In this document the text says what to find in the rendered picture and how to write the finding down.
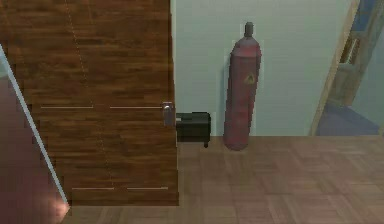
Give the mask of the black low box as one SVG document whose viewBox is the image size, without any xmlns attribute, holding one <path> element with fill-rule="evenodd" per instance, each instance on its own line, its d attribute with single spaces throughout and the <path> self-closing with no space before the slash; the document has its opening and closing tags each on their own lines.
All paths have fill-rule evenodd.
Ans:
<svg viewBox="0 0 384 224">
<path fill-rule="evenodd" d="M 176 114 L 178 142 L 202 142 L 207 148 L 211 136 L 211 116 L 208 112 Z"/>
</svg>

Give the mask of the red gas cylinder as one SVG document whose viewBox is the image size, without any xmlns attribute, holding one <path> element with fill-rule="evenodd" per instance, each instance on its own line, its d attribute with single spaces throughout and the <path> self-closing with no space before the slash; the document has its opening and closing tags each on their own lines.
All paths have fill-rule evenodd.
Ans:
<svg viewBox="0 0 384 224">
<path fill-rule="evenodd" d="M 261 63 L 261 49 L 253 37 L 254 24 L 247 22 L 244 37 L 230 55 L 223 141 L 230 150 L 248 145 Z"/>
</svg>

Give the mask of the brown wooden room door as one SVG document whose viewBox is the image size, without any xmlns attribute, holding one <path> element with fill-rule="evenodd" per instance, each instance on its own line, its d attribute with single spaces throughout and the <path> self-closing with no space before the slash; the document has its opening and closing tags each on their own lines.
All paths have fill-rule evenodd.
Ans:
<svg viewBox="0 0 384 224">
<path fill-rule="evenodd" d="M 171 0 L 0 0 L 0 62 L 68 204 L 178 204 Z"/>
</svg>

